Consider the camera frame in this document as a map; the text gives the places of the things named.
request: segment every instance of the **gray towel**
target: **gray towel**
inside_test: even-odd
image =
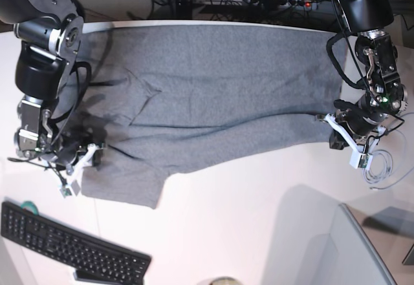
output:
[[[155,208],[171,174],[326,142],[332,130],[313,115],[333,112],[340,95],[331,36],[224,25],[84,35],[79,59],[111,86],[89,87],[71,121],[109,145],[101,166],[85,170],[82,193]],[[336,55],[343,64],[343,43]]]

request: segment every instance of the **white table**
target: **white table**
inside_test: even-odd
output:
[[[202,21],[101,23],[85,30],[183,23]],[[351,150],[330,150],[327,143],[297,145],[173,175],[156,210],[84,196],[63,199],[54,175],[6,161],[15,155],[13,135],[19,127],[16,106],[22,93],[14,85],[14,71],[20,40],[12,33],[0,34],[0,47],[0,198],[31,200],[42,215],[151,255],[146,285],[207,285],[220,276],[235,277],[245,285],[276,284],[276,280],[295,284],[298,260],[310,239],[327,232],[326,219],[333,216],[338,202],[367,215],[388,206],[414,211],[414,174],[389,191],[370,191],[361,172],[348,165]],[[398,48],[398,54],[398,71],[413,99],[414,51]],[[349,56],[345,72],[358,77]],[[344,86],[342,98],[353,101],[359,95]],[[411,138],[413,128],[414,116],[410,116],[401,130]],[[409,142],[408,158],[414,156],[413,144]],[[399,163],[398,135],[384,138],[380,146]],[[406,161],[396,177],[411,165]],[[79,284],[67,266],[9,241],[6,246],[25,285]],[[396,280],[414,277],[414,269],[393,274]]]

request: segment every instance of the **wire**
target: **wire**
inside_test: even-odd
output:
[[[42,167],[44,169],[50,169],[50,167],[46,167],[44,165],[35,164],[34,162],[31,162],[34,159],[31,159],[31,160],[29,160],[29,159],[23,160],[23,159],[18,159],[18,158],[7,157],[7,160],[10,161],[10,162],[17,162],[17,163],[22,163],[23,162],[23,163],[26,163],[26,164],[35,165],[36,167]]]
[[[80,94],[78,95],[78,98],[76,99],[76,103],[75,103],[75,109],[78,108],[80,102],[82,101],[83,97],[85,96],[86,90],[89,86],[103,86],[105,83],[107,85],[108,82],[97,82],[97,83],[92,83],[92,68],[91,65],[88,62],[76,62],[74,65],[74,68],[72,69],[71,74],[76,71],[78,68],[84,68],[86,70],[86,78],[85,78],[85,83],[83,86],[82,91],[80,92]],[[65,112],[64,114],[62,114],[61,116],[54,118],[54,119],[50,119],[50,122],[57,124],[65,119],[68,118],[69,114],[71,113],[73,107],[71,107],[67,112]]]
[[[409,116],[409,115],[414,115],[414,112],[409,112],[407,114],[402,115],[401,117],[403,118],[403,117],[406,117],[406,116]],[[397,120],[393,121],[392,123],[390,123],[389,126],[392,127],[393,124],[396,123],[396,122],[397,122]],[[404,150],[402,152],[402,161],[396,169],[393,169],[393,157],[388,151],[385,151],[385,150],[373,151],[372,155],[374,157],[378,157],[378,156],[382,157],[383,166],[382,166],[382,170],[378,174],[373,173],[371,168],[370,168],[370,170],[367,170],[367,169],[363,170],[364,180],[370,185],[376,185],[376,184],[378,184],[380,182],[383,182],[384,180],[388,179],[389,177],[393,176],[396,172],[399,171],[399,169],[402,167],[402,165],[406,161],[407,138],[404,135],[404,133],[402,133],[401,131],[395,129],[395,132],[398,132],[404,140]],[[388,185],[388,186],[385,186],[385,187],[371,186],[370,189],[372,189],[372,190],[389,189],[389,188],[393,187],[394,185],[398,184],[399,182],[401,182],[403,179],[405,179],[405,177],[407,177],[413,171],[414,171],[414,167],[412,167],[406,174],[404,174],[401,178],[399,178],[396,182],[392,183],[391,185]]]
[[[362,80],[364,81],[365,86],[366,86],[366,87],[367,87],[367,89],[369,90],[369,85],[368,85],[367,81],[365,80],[365,76],[362,74],[362,71],[361,71],[361,69],[360,69],[360,67],[359,67],[359,65],[358,65],[358,62],[356,61],[356,58],[355,58],[354,52],[353,52],[353,50],[352,50],[351,43],[349,42],[348,36],[347,36],[347,34],[345,33],[345,30],[343,29],[343,26],[342,26],[341,21],[340,21],[340,19],[339,19],[339,17],[340,17],[340,16],[339,16],[338,10],[336,9],[335,2],[334,2],[334,0],[331,0],[331,1],[332,1],[332,6],[334,7],[334,11],[335,11],[335,16],[336,16],[336,19],[338,20],[338,24],[339,24],[339,26],[340,26],[340,28],[341,28],[341,31],[342,31],[343,37],[345,38],[345,40],[346,40],[346,42],[347,42],[348,49],[349,49],[349,51],[350,51],[350,53],[351,53],[351,56],[352,56],[352,59],[353,59],[353,61],[354,61],[354,63],[355,63],[356,69],[358,70],[359,75],[361,76]]]
[[[106,18],[106,19],[108,19],[110,21],[119,21],[119,20],[117,20],[117,19],[115,19],[115,18],[113,18],[111,16],[101,14],[100,12],[96,12],[95,10],[92,10],[92,9],[89,9],[89,8],[85,8],[85,11],[86,12],[89,12],[89,15],[90,16],[103,17],[103,18]]]
[[[61,126],[59,132],[57,133],[57,135],[54,137],[54,139],[52,140],[52,142],[50,143],[50,146],[52,147],[60,138],[60,136],[63,133],[63,130],[65,130],[66,124],[69,121],[69,119],[71,118],[71,116],[73,115],[74,111],[76,110],[77,104],[79,102],[79,98],[81,97],[81,91],[80,91],[80,82],[79,82],[79,70],[78,67],[76,67],[76,88],[77,88],[77,96],[76,96],[76,101],[74,103],[74,105],[72,106],[72,109],[70,110],[67,118],[65,119],[65,121],[63,122],[63,125]]]
[[[132,12],[127,11],[127,16],[130,18],[130,20],[145,20],[144,18],[138,17],[134,15]]]
[[[51,169],[53,173],[56,174],[56,176],[60,179],[61,184],[66,186],[67,185],[66,178],[64,178],[62,174],[55,167],[53,167],[49,162],[48,164],[49,164],[49,169]]]
[[[410,31],[410,30],[412,30],[413,28],[414,28],[414,25],[411,25],[410,27],[408,27],[408,24],[407,24],[407,20],[406,20],[406,18],[404,17],[404,15],[396,15],[396,16],[401,16],[401,18],[402,18],[402,20],[404,20],[404,24],[406,25],[406,29],[407,29],[407,31]]]

